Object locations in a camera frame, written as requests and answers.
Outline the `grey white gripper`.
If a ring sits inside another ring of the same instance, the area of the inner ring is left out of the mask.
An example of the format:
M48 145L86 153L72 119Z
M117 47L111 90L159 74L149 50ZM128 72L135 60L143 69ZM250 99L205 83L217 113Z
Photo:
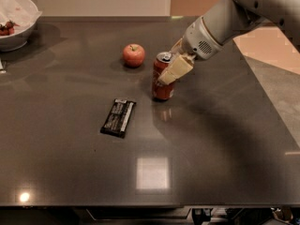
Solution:
M187 28L182 39L170 49L170 53L175 56L158 76L158 81L163 85L169 85L188 74L194 67L194 56L189 54L195 54L201 60L208 60L222 48L223 46L210 34L204 18L198 18Z

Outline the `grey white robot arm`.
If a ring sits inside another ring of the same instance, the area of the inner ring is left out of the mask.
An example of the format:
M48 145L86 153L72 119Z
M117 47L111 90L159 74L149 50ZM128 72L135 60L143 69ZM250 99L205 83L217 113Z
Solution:
M220 0L193 22L170 50L170 64L158 76L164 85L189 73L223 46L265 22L276 25L300 51L300 0Z

